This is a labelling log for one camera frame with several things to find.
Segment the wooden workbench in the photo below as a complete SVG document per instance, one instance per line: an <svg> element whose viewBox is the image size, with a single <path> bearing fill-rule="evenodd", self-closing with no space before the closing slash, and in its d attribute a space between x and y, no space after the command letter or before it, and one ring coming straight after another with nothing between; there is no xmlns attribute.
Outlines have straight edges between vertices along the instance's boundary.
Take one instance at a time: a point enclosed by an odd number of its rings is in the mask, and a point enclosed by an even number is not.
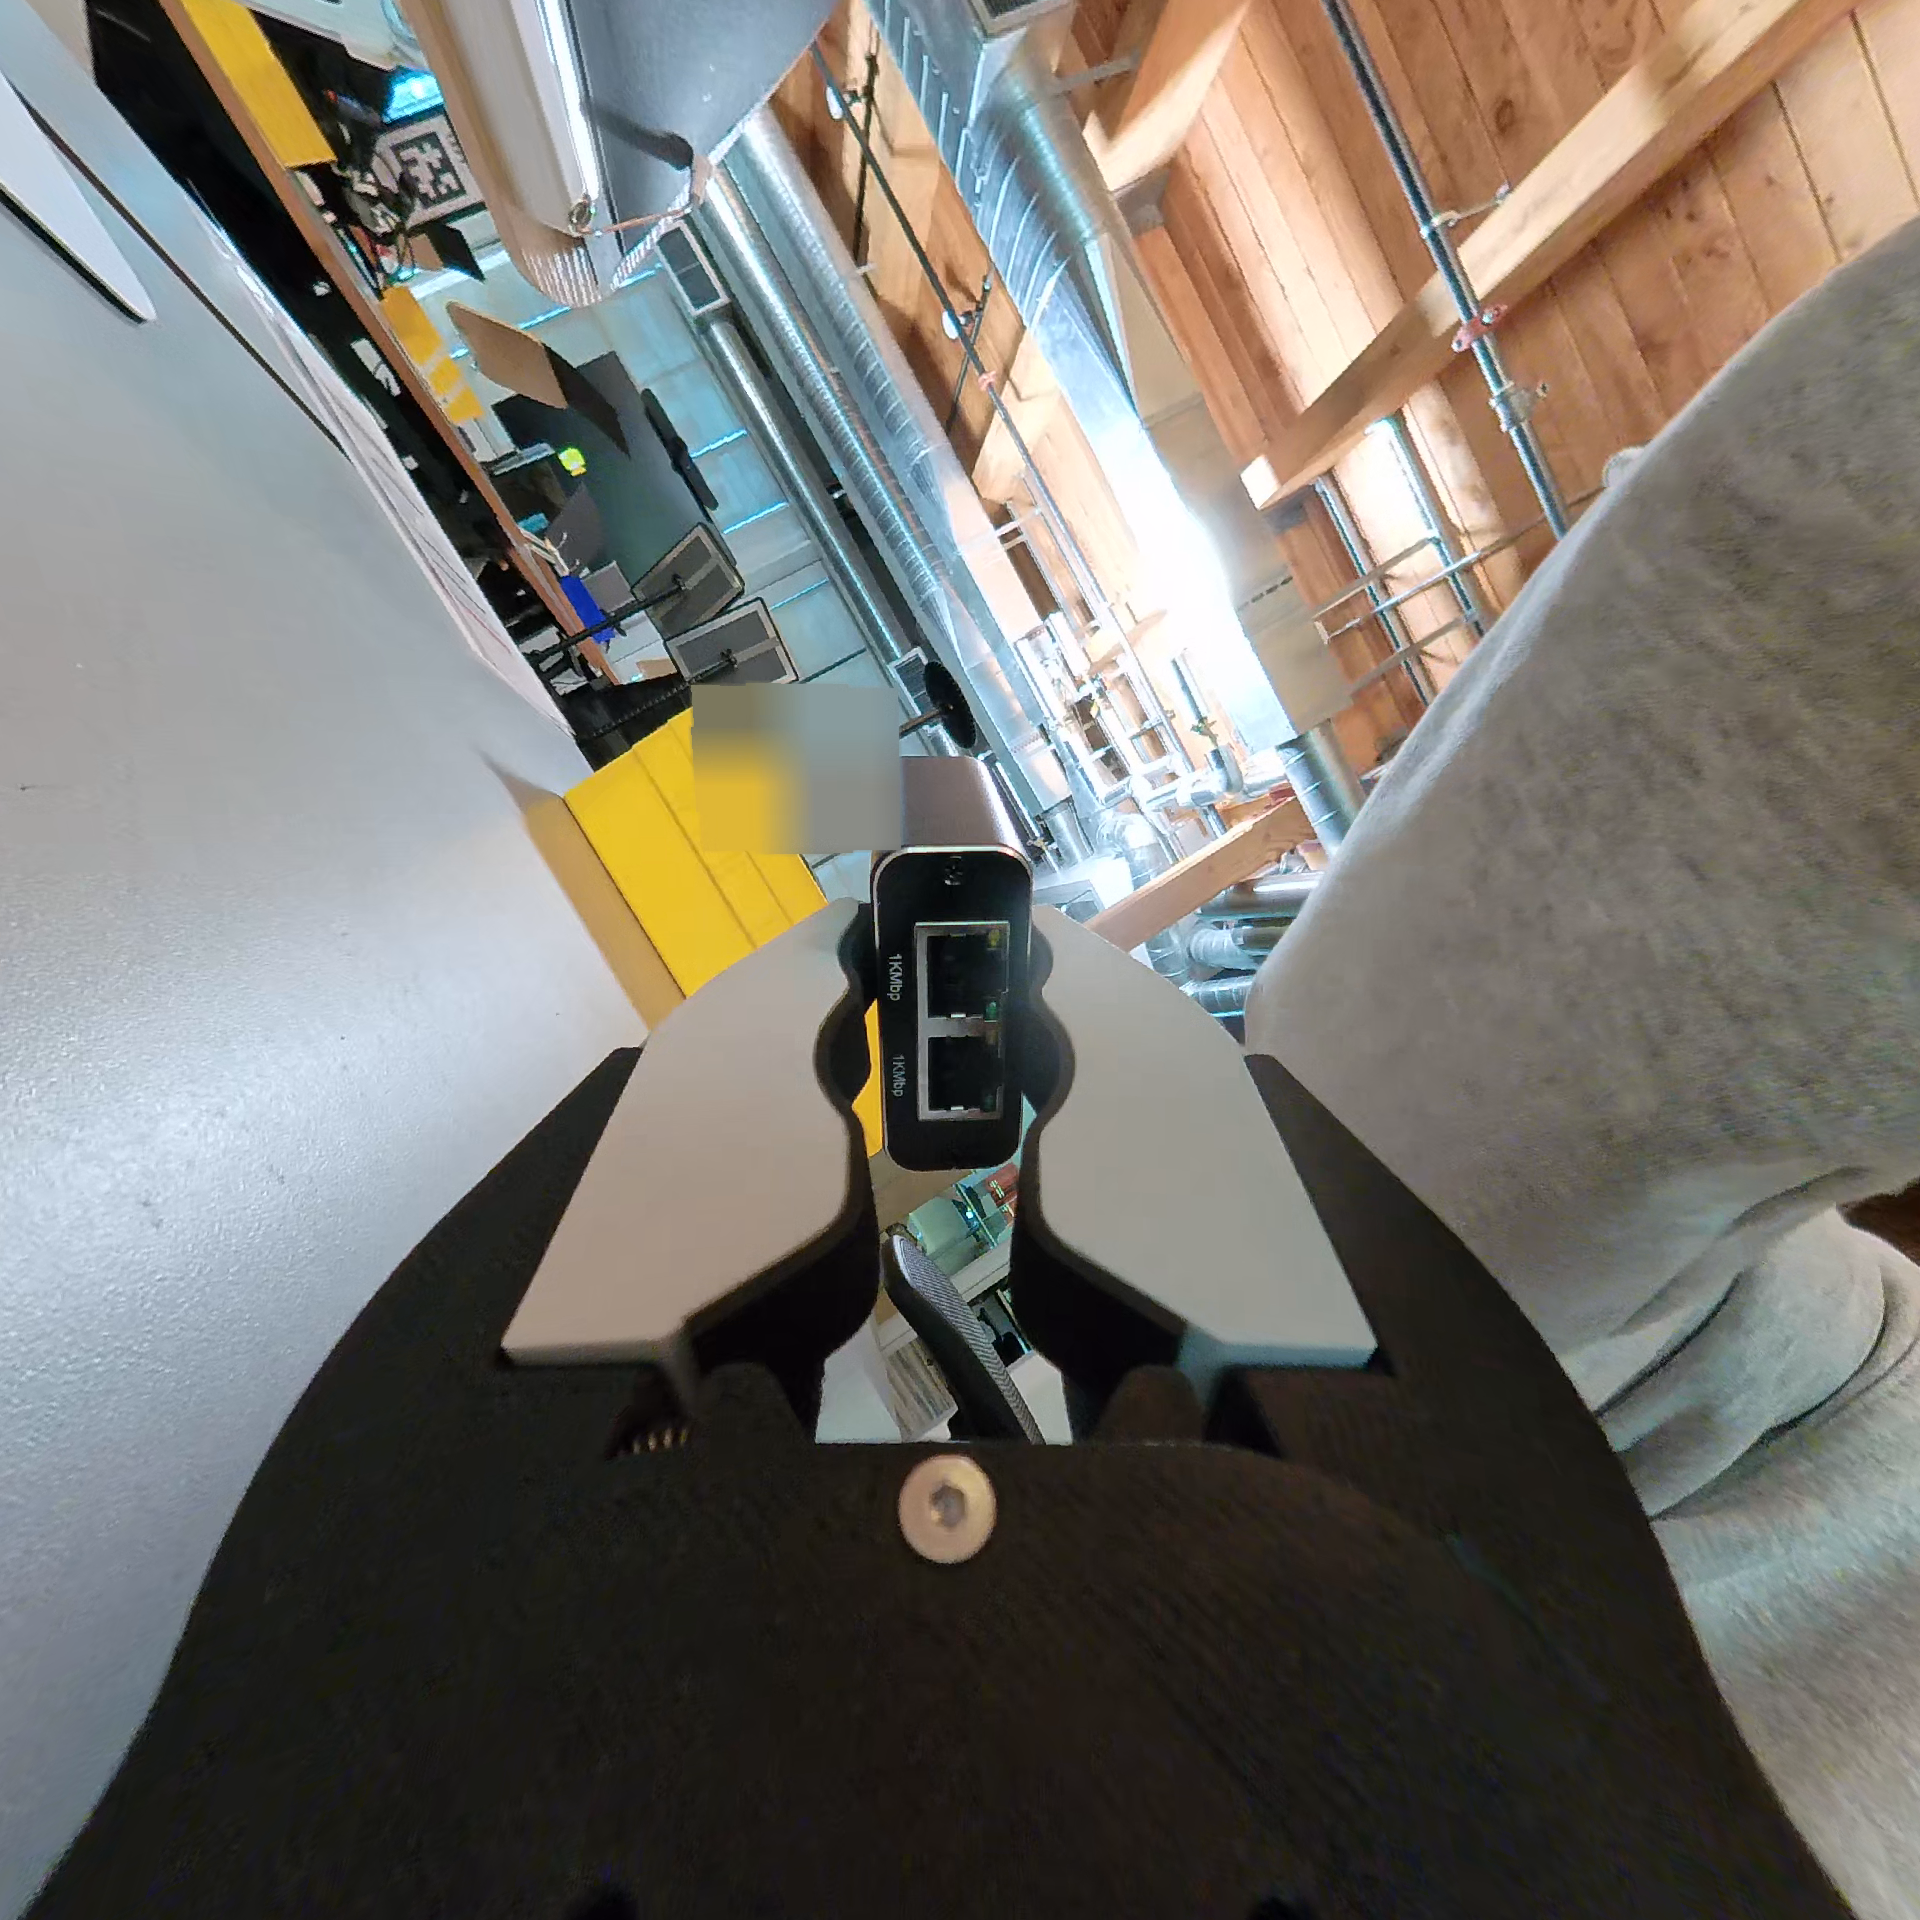
<svg viewBox="0 0 1920 1920"><path fill-rule="evenodd" d="M513 640L583 686L614 686L599 640L565 606L558 573L508 515L462 426L395 333L340 229L314 202L290 147L328 142L254 15L240 2L91 2L96 74L168 170L235 241L328 367L367 402L407 483Z"/></svg>

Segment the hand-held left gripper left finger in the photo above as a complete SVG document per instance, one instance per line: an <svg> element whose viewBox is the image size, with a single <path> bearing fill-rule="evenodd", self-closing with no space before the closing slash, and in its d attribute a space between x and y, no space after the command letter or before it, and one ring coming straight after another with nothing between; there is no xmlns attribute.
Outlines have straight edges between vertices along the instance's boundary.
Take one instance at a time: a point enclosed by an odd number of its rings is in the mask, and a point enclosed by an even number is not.
<svg viewBox="0 0 1920 1920"><path fill-rule="evenodd" d="M855 1118L870 969L865 901L831 901L648 1036L503 1361L653 1368L686 1411L708 1376L754 1366L817 1440L831 1357L881 1280Z"/></svg>

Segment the black mesh office chair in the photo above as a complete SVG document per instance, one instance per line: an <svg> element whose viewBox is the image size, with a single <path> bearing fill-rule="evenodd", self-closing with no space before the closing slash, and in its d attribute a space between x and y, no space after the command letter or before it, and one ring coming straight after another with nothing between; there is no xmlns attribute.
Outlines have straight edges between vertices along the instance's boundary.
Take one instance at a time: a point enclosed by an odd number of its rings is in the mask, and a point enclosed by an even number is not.
<svg viewBox="0 0 1920 1920"><path fill-rule="evenodd" d="M1042 1423L1004 1366L986 1324L900 1227L881 1237L881 1289L905 1317L955 1399L955 1440L1042 1443Z"/></svg>

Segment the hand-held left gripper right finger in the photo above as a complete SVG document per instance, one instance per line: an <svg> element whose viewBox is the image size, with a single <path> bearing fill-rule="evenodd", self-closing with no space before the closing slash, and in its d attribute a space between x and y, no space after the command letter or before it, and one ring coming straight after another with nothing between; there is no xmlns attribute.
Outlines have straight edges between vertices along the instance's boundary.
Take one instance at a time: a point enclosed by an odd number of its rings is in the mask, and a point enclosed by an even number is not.
<svg viewBox="0 0 1920 1920"><path fill-rule="evenodd" d="M1371 1320L1234 1037L1050 903L1033 958L1052 1075L1010 1289L1069 1404L1103 1404L1138 1368L1174 1368L1207 1411L1234 1370L1371 1366Z"/></svg>

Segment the yellow plastic bin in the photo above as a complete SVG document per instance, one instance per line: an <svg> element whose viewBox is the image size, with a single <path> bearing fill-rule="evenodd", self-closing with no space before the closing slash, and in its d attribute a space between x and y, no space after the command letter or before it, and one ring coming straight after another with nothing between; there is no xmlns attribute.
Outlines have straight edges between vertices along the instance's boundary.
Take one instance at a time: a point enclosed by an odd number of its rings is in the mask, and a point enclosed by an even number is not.
<svg viewBox="0 0 1920 1920"><path fill-rule="evenodd" d="M521 803L648 1031L831 901L800 856L701 849L686 716L573 789L521 789Z"/></svg>

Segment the grey pendant lamp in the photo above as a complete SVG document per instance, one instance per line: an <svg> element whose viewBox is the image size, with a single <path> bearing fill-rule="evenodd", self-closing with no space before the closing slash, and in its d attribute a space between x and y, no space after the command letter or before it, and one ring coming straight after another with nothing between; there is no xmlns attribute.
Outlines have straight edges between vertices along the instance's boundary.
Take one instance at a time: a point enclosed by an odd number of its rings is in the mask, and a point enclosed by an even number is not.
<svg viewBox="0 0 1920 1920"><path fill-rule="evenodd" d="M516 272L627 283L833 2L402 2Z"/></svg>

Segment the silver ventilation duct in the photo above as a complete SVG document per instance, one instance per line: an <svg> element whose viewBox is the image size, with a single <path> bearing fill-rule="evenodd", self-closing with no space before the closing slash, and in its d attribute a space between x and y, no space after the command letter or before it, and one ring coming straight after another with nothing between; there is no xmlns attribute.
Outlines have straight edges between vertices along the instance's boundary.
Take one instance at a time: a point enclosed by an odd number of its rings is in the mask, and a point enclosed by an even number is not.
<svg viewBox="0 0 1920 1920"><path fill-rule="evenodd" d="M1148 543L1182 515L1157 427L1198 400L1138 241L1038 22L986 32L974 2L907 2L958 110L958 189L1069 413Z"/></svg>
<svg viewBox="0 0 1920 1920"><path fill-rule="evenodd" d="M995 529L769 114L752 119L712 173L696 229L720 251L923 649L959 677L993 750L1042 785L1044 738L1020 678L1006 677L1006 648L1033 629L1033 605L1014 590L1017 618L1004 620L982 589L974 562L1004 562Z"/></svg>

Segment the black and white marker tag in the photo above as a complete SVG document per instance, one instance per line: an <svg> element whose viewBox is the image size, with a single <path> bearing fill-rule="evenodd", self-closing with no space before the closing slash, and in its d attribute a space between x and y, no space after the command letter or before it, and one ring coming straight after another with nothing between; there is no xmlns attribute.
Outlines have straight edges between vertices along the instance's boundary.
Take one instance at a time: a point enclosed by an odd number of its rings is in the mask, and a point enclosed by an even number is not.
<svg viewBox="0 0 1920 1920"><path fill-rule="evenodd" d="M484 189L448 110L387 123L376 137L374 173L405 229L462 218L484 206Z"/></svg>

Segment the metal conduit pipe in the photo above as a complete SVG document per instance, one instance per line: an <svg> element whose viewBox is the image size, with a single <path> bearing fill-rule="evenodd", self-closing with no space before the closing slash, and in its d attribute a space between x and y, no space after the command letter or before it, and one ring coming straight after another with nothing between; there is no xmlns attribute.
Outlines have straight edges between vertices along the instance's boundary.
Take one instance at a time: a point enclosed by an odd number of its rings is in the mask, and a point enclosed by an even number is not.
<svg viewBox="0 0 1920 1920"><path fill-rule="evenodd" d="M1500 316L1496 316L1496 304L1484 299L1474 287L1474 279L1468 274L1468 263L1459 260L1459 251L1454 244L1454 224L1457 218L1449 211L1445 211L1427 187L1427 175L1422 170L1422 158L1405 130L1400 114L1396 110L1390 91L1386 88L1386 77L1377 72L1377 62L1363 35L1363 22L1353 9L1353 2L1322 2L1322 12L1328 15L1336 45L1342 51L1342 59L1348 62L1348 72L1354 77L1354 88L1363 95L1363 109L1368 110L1375 134L1386 147L1389 168L1397 180L1397 189L1410 208L1410 218L1422 232L1422 241L1435 260L1438 279L1445 282L1448 299L1454 304L1454 354L1468 354L1475 368L1479 380L1489 392L1489 404L1505 432L1505 438L1511 442L1511 450L1524 469L1524 479L1533 485L1533 493L1539 496L1546 527L1556 539L1564 539L1572 533L1572 513L1564 507L1564 496L1556 483L1556 475L1548 469L1548 457L1546 447L1533 427L1533 413L1539 409L1539 392L1524 389L1505 367L1503 346L1500 346Z"/></svg>

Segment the black network adapter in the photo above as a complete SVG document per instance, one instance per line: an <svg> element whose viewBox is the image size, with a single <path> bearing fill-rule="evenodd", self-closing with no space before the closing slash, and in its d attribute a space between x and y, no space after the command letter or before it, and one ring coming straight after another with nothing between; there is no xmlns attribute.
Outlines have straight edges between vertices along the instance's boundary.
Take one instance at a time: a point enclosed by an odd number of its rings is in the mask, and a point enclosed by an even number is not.
<svg viewBox="0 0 1920 1920"><path fill-rule="evenodd" d="M881 1147L974 1172L1022 1141L1033 861L981 759L900 759L897 846L873 861Z"/></svg>

